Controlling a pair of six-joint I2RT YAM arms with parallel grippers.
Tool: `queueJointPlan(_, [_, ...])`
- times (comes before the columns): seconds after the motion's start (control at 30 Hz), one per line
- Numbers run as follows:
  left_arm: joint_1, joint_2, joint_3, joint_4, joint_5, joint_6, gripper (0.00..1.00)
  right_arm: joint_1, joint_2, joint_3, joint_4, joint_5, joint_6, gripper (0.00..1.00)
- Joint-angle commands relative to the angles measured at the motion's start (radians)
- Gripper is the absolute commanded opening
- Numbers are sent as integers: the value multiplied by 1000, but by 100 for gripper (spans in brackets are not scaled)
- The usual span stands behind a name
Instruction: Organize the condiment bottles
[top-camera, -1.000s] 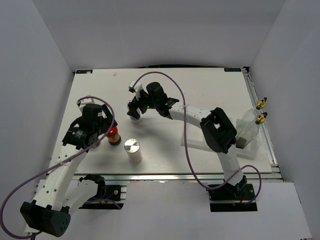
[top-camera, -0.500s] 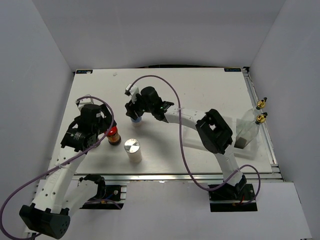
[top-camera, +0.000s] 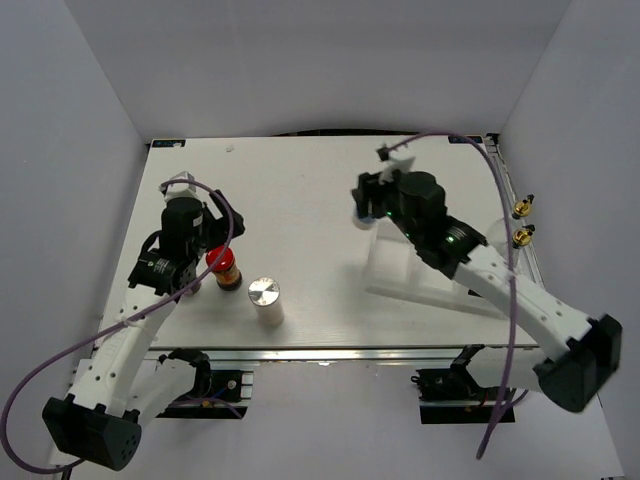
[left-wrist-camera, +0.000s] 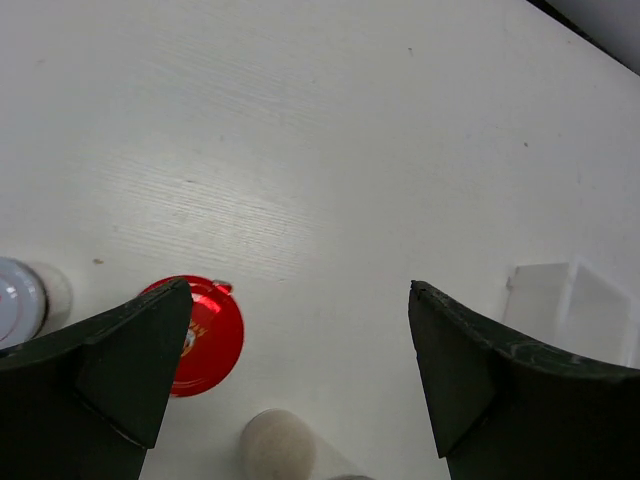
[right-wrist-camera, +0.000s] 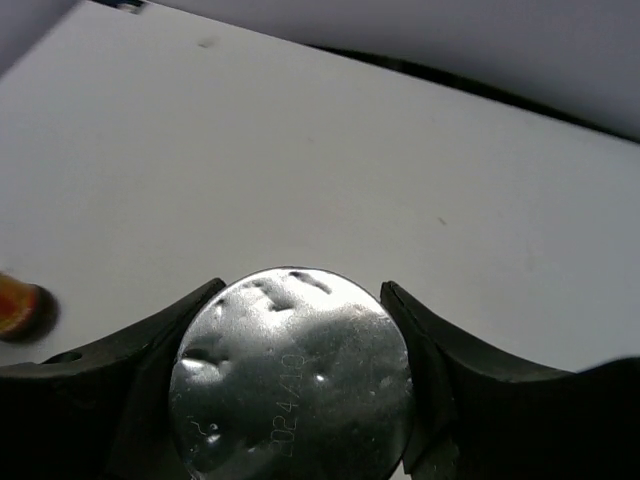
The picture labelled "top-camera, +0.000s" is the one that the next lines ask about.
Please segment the blue label silver cap shaker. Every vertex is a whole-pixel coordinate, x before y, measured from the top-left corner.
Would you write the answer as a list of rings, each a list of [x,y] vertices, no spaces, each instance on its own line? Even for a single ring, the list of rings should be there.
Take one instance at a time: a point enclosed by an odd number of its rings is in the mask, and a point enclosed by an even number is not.
[[[371,216],[360,217],[357,213],[354,213],[352,222],[356,228],[366,231],[372,229],[377,220]]]

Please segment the clear glass bottle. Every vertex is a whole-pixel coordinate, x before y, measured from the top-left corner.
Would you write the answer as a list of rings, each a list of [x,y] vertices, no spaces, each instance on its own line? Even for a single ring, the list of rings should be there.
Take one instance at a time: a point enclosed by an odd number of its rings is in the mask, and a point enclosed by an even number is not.
[[[512,230],[511,234],[507,234],[505,220],[503,218],[494,221],[487,230],[485,236],[489,244],[504,258],[507,252],[507,242],[511,239],[513,232],[521,226],[529,225],[525,224],[524,221],[531,214],[534,198],[535,196],[533,194],[529,194],[513,206],[512,212],[508,217],[509,226]]]

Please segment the glass bottle with dark sauce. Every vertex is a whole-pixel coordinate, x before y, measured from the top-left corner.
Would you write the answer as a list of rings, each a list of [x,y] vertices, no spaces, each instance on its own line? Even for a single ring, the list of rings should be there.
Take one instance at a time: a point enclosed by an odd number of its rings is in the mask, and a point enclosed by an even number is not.
[[[514,271],[518,270],[520,252],[531,244],[535,230],[536,227],[533,224],[521,226],[513,232],[511,239],[507,242],[505,259],[512,260]]]

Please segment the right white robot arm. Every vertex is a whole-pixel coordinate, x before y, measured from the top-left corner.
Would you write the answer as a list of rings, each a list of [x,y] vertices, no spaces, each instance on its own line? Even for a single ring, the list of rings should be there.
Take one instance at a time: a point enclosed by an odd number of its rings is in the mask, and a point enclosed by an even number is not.
[[[443,379],[459,396],[475,398],[509,379],[514,389],[541,392],[580,413],[618,370],[621,324],[609,315],[594,319],[511,271],[483,234],[448,214],[432,174],[362,173],[351,194],[357,218],[390,220],[424,264],[478,294],[536,341],[533,349],[464,347]]]

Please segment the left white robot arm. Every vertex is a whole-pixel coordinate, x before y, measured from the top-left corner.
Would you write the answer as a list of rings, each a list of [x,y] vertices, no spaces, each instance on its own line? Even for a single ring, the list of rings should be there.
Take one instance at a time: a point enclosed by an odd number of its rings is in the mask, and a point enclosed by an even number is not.
[[[145,241],[129,274],[116,331],[66,396],[50,398],[42,413],[59,451],[114,471],[129,464],[143,429],[171,403],[209,394],[210,360],[196,349],[177,348],[149,378],[134,380],[162,324],[202,281],[202,257],[212,250],[227,253],[244,232],[242,216],[219,190],[209,193],[219,217],[190,186],[173,184],[163,194],[161,227]]]

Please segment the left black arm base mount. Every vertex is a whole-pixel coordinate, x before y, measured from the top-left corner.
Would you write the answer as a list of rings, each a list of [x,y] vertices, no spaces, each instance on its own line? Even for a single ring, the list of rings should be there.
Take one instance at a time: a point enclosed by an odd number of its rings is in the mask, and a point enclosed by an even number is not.
[[[240,368],[220,366],[200,350],[178,348],[162,354],[157,360],[160,367],[167,360],[179,360],[196,369],[194,388],[179,396],[159,418],[241,420],[251,399],[254,373]]]

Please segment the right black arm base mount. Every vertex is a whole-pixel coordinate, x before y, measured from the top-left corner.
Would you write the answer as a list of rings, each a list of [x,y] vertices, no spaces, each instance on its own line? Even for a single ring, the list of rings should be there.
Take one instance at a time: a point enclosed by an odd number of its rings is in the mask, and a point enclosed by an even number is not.
[[[421,369],[411,376],[422,425],[488,424],[497,387],[470,387],[448,369]]]

